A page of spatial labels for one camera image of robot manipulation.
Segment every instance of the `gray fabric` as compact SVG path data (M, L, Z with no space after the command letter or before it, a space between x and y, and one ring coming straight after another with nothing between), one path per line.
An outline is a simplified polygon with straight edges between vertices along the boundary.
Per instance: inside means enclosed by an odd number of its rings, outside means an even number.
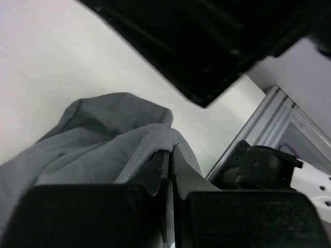
M40 141L0 166L0 237L18 199L34 185L123 183L154 152L175 144L201 173L171 123L168 109L128 93L74 102Z

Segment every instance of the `white table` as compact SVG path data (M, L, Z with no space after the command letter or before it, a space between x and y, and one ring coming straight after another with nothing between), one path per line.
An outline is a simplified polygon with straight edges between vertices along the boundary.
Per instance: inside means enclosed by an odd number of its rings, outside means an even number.
M172 110L205 176L264 93L244 76L208 109L188 102L117 33L71 0L0 3L0 164L78 98L128 91Z

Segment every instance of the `purple cable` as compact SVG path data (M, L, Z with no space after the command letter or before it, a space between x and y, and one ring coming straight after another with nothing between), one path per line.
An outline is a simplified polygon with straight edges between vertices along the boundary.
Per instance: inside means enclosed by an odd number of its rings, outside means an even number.
M293 146L291 146L289 143L286 143L286 142L281 143L281 144L278 146L277 150L280 151L280 149L281 149L282 147L286 147L288 150L291 151L291 153L293 153L293 155L295 155L298 159L300 159L300 155L299 155L299 153L298 153L298 152L295 150L295 148L294 148Z

